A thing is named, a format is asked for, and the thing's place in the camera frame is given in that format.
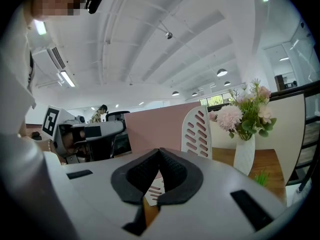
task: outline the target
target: window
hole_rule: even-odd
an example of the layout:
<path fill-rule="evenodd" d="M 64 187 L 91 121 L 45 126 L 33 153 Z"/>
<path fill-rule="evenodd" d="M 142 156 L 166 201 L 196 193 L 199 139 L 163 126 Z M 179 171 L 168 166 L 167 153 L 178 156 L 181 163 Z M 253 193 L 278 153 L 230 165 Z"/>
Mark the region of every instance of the window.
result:
<path fill-rule="evenodd" d="M 215 95 L 208 98 L 203 98 L 199 100 L 201 102 L 201 106 L 215 106 L 225 103 L 230 103 L 232 101 L 230 93 L 223 93 L 219 95 Z"/>

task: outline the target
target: wooden table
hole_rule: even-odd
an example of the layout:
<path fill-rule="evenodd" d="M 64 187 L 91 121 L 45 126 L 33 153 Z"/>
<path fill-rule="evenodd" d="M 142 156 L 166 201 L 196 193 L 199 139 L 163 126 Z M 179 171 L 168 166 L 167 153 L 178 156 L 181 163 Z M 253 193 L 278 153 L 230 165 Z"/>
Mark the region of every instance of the wooden table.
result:
<path fill-rule="evenodd" d="M 212 148 L 212 159 L 229 166 L 234 165 L 235 154 L 235 149 Z M 274 149 L 255 151 L 252 169 L 248 177 L 254 179 L 255 175 L 259 175 L 263 170 L 266 174 L 269 174 L 265 188 L 274 193 L 284 205 L 287 205 L 285 180 Z"/>

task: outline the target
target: flower vase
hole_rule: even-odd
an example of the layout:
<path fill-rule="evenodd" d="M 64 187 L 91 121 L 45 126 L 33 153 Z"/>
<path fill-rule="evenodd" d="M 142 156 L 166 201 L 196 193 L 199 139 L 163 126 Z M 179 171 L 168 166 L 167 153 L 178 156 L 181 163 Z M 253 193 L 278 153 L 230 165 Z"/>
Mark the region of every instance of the flower vase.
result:
<path fill-rule="evenodd" d="M 254 164 L 255 151 L 256 139 L 254 134 L 249 140 L 243 140 L 239 137 L 236 143 L 233 167 L 248 176 Z"/>

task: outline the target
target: dome pendant light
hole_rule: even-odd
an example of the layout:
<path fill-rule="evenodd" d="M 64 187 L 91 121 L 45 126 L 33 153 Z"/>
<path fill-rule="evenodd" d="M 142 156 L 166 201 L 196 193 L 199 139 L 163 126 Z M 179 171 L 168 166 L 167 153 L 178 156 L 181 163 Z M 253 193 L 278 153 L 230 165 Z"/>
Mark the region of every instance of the dome pendant light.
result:
<path fill-rule="evenodd" d="M 228 73 L 228 71 L 226 71 L 224 68 L 221 68 L 221 69 L 218 70 L 218 72 L 216 73 L 216 75 L 217 75 L 218 77 L 222 77 L 222 76 L 226 75 L 227 73 Z"/>

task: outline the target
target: air vent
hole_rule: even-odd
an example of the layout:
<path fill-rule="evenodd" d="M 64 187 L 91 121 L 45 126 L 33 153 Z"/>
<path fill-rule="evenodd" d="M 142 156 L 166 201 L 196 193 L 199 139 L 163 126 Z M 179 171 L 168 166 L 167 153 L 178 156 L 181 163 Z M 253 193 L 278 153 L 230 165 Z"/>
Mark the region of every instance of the air vent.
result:
<path fill-rule="evenodd" d="M 54 47 L 52 49 L 52 52 L 53 52 L 56 60 L 58 61 L 59 65 L 61 66 L 61 69 L 64 69 L 66 67 L 66 65 L 64 64 L 64 62 L 63 62 L 63 60 L 62 60 L 62 58 L 61 58 L 61 56 L 60 56 L 60 54 L 58 52 L 57 47 Z"/>

